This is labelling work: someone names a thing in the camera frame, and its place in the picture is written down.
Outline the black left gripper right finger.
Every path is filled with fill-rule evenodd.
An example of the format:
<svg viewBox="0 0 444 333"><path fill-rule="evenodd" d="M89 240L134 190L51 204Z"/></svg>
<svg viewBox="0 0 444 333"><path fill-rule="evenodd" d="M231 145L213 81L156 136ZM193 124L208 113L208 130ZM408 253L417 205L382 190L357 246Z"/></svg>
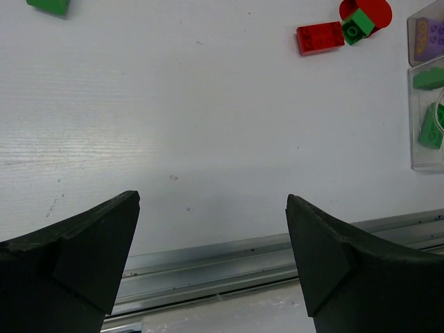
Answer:
<svg viewBox="0 0 444 333"><path fill-rule="evenodd" d="M287 225L317 332L442 332L443 257L398 245L289 195Z"/></svg>

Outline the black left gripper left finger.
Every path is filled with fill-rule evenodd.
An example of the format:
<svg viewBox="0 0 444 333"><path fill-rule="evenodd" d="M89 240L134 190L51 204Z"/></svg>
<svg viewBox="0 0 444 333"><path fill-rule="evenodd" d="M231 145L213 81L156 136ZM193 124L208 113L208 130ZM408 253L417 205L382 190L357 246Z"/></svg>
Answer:
<svg viewBox="0 0 444 333"><path fill-rule="evenodd" d="M137 191L1 242L2 332L100 332L139 216Z"/></svg>

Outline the green plate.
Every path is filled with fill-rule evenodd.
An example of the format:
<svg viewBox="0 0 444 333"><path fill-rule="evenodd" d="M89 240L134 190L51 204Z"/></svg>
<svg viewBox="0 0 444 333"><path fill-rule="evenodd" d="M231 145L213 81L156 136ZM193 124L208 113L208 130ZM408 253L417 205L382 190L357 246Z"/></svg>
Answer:
<svg viewBox="0 0 444 333"><path fill-rule="evenodd" d="M438 150L441 148L443 142L443 134L435 123L434 108L435 103L431 103L427 109L420 129L418 142L426 148Z"/></svg>

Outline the small curved green brick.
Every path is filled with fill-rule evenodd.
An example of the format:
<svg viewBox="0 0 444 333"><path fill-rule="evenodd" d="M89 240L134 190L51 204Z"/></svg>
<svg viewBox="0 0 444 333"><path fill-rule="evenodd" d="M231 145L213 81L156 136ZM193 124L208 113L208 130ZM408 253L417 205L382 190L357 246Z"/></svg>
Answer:
<svg viewBox="0 0 444 333"><path fill-rule="evenodd" d="M443 87L443 68L432 67L413 77L413 88L431 91Z"/></svg>

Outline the curved purple lego brick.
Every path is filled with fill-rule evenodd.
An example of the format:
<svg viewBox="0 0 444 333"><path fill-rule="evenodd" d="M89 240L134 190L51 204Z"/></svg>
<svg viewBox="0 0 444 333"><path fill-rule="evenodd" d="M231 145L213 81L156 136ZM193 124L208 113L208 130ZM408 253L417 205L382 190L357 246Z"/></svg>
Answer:
<svg viewBox="0 0 444 333"><path fill-rule="evenodd" d="M420 17L416 20L413 59L428 61L443 53L443 21Z"/></svg>

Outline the clear plastic bin front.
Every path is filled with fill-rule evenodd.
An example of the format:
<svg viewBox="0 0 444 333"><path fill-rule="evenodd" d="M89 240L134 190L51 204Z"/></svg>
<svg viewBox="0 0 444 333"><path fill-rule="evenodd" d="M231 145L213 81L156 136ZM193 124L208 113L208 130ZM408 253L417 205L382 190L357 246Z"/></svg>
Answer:
<svg viewBox="0 0 444 333"><path fill-rule="evenodd" d="M421 65L409 70L411 167L443 172L443 66Z"/></svg>

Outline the clear plastic bin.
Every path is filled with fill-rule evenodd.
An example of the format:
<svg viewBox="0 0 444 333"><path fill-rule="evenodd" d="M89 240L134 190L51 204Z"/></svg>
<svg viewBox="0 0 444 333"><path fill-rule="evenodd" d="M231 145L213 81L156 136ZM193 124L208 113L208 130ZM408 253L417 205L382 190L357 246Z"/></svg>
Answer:
<svg viewBox="0 0 444 333"><path fill-rule="evenodd" d="M409 70L411 167L443 172L443 66L421 65Z"/></svg>
<svg viewBox="0 0 444 333"><path fill-rule="evenodd" d="M407 19L409 64L412 67L443 55L443 0Z"/></svg>

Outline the red lego brick near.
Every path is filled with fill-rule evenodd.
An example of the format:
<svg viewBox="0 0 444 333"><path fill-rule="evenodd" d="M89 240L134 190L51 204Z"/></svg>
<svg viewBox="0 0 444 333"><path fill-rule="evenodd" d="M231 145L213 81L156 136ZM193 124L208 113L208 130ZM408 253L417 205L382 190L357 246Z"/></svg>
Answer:
<svg viewBox="0 0 444 333"><path fill-rule="evenodd" d="M299 26L296 29L296 40L302 56L333 51L345 45L339 21Z"/></svg>

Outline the green square lego brick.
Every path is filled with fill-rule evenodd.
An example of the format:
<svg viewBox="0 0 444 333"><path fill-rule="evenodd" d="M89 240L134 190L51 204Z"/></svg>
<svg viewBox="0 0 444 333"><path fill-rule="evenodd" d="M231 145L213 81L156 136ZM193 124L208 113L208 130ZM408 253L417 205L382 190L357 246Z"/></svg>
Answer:
<svg viewBox="0 0 444 333"><path fill-rule="evenodd" d="M344 40L349 45L356 44L368 37L374 27L373 21L361 9L357 9L342 22Z"/></svg>

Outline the clear plastic bin rear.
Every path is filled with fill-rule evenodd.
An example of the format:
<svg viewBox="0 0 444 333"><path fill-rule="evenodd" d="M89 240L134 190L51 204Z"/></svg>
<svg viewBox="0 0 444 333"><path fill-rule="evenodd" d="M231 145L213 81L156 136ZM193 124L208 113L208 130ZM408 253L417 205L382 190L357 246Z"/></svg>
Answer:
<svg viewBox="0 0 444 333"><path fill-rule="evenodd" d="M412 67L443 55L443 0L407 19L409 64Z"/></svg>

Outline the red rounded lego brick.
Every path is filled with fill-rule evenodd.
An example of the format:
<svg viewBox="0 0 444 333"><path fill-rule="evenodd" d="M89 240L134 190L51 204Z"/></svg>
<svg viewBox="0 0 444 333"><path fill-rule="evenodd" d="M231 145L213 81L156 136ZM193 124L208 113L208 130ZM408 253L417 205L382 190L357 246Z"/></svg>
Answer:
<svg viewBox="0 0 444 333"><path fill-rule="evenodd" d="M358 9L375 25L369 37L386 28L393 18L393 11L387 0L343 0L339 5L339 15L345 20Z"/></svg>

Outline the green brick under long yellow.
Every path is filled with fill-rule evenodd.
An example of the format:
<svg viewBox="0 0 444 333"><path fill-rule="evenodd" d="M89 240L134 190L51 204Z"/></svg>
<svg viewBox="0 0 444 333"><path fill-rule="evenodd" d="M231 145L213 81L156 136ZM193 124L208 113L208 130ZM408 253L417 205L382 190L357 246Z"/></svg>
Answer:
<svg viewBox="0 0 444 333"><path fill-rule="evenodd" d="M70 0L26 0L26 3L43 12L65 16L69 8Z"/></svg>

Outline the aluminium table edge rail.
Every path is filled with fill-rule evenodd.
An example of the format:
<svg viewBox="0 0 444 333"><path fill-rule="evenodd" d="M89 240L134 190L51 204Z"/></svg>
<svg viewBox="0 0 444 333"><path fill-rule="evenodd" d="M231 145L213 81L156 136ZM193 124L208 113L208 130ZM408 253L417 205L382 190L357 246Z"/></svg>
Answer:
<svg viewBox="0 0 444 333"><path fill-rule="evenodd" d="M287 233L132 255L102 331L143 332L150 313L293 281Z"/></svg>

